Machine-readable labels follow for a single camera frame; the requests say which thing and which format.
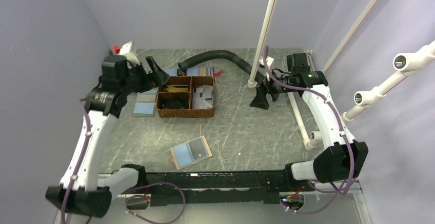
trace marble surface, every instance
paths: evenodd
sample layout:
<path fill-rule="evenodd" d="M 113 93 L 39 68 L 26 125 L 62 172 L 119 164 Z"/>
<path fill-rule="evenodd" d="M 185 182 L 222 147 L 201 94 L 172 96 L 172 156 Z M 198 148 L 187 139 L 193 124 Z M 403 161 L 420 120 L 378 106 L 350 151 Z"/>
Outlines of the marble surface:
<path fill-rule="evenodd" d="M 211 49 L 152 49 L 138 51 L 145 62 L 153 56 L 162 69 Z M 255 49 L 228 49 L 252 64 Z M 273 67 L 286 70 L 285 57 L 301 52 L 269 49 Z M 125 163 L 145 166 L 147 172 L 177 171 L 170 162 L 170 148 L 205 136 L 213 156 L 182 171 L 283 169 L 290 162 L 310 160 L 321 147 L 307 151 L 286 94 L 271 102 L 269 110 L 251 108 L 255 89 L 247 88 L 249 75 L 225 59 L 198 65 L 223 70 L 216 77 L 216 110 L 213 118 L 160 118 L 132 116 L 136 95 L 128 97 L 104 152 L 100 171 L 108 173 Z M 314 118 L 303 100 L 296 101 L 307 131 L 316 130 Z"/>

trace gray wall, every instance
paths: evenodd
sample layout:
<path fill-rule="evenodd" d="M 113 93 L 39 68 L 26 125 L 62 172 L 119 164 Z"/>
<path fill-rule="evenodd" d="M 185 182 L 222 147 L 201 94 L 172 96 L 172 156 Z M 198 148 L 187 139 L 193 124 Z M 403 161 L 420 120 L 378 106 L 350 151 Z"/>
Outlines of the gray wall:
<path fill-rule="evenodd" d="M 0 0 L 0 223 L 51 223 L 107 44 L 83 0 Z"/>
<path fill-rule="evenodd" d="M 268 0 L 85 0 L 110 45 L 256 47 Z M 278 0 L 268 43 L 312 49 L 338 0 Z"/>
<path fill-rule="evenodd" d="M 397 53 L 415 52 L 435 39 L 434 1 L 379 1 L 327 72 L 341 113 L 353 106 L 356 91 L 370 90 L 394 72 L 392 60 Z M 359 14 L 352 11 L 353 5 L 364 3 L 367 1 L 339 2 L 341 7 L 335 11 L 339 13 L 332 16 L 341 18 L 334 22 L 337 30 L 317 43 L 332 49 L 316 52 L 318 69 L 337 45 L 328 38 L 343 37 L 347 29 L 339 25 L 351 25 Z M 374 223 L 433 223 L 435 219 L 434 89 L 435 64 L 431 64 L 349 124 L 356 138 L 369 146 L 360 180 Z"/>

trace brown basket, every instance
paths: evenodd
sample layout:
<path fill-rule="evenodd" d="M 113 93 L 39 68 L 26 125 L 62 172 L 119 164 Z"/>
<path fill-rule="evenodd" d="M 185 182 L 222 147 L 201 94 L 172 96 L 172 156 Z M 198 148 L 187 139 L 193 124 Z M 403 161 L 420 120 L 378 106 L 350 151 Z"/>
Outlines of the brown basket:
<path fill-rule="evenodd" d="M 157 94 L 157 112 L 161 118 L 168 117 L 183 117 L 183 118 L 208 118 L 214 116 L 214 109 L 216 105 L 216 97 L 214 95 L 214 78 L 210 76 L 173 76 L 170 77 L 167 85 L 189 85 L 189 92 L 163 92 L 163 87 L 159 87 Z M 213 86 L 213 107 L 211 109 L 194 110 L 192 109 L 192 94 L 193 89 L 203 86 Z M 177 98 L 179 100 L 186 100 L 189 104 L 189 109 L 185 110 L 164 110 L 160 109 L 162 101 L 172 100 Z"/>

